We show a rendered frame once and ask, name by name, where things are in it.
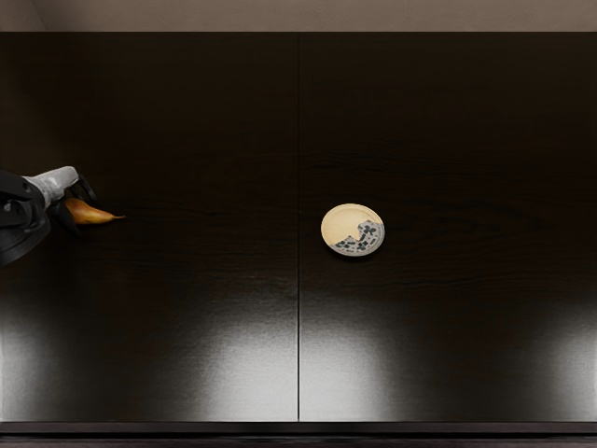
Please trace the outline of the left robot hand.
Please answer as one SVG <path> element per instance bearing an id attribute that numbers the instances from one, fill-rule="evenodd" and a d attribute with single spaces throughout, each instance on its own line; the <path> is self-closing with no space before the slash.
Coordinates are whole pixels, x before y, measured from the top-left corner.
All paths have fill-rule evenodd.
<path id="1" fill-rule="evenodd" d="M 79 185 L 92 200 L 96 200 L 97 196 L 85 177 L 73 166 L 64 166 L 40 175 L 25 176 L 24 179 L 42 193 L 47 214 L 63 229 L 79 236 L 80 231 L 64 203 L 64 197 L 68 189 Z"/>

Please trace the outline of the cream plate with dark pattern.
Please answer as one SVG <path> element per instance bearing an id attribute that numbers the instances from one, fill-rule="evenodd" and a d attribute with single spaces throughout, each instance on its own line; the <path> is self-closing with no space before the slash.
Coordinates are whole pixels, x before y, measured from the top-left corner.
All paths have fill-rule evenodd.
<path id="1" fill-rule="evenodd" d="M 345 203 L 325 214 L 321 234 L 324 242 L 336 253 L 364 257 L 382 245 L 385 227 L 372 209 L 362 204 Z"/>

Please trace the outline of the orange-yellow pear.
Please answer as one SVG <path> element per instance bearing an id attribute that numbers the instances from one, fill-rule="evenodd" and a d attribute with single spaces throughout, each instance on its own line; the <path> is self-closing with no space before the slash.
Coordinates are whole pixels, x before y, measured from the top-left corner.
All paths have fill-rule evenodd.
<path id="1" fill-rule="evenodd" d="M 64 204 L 77 225 L 99 225 L 124 218 L 124 216 L 115 216 L 106 211 L 94 208 L 76 198 L 68 198 L 64 201 Z"/>

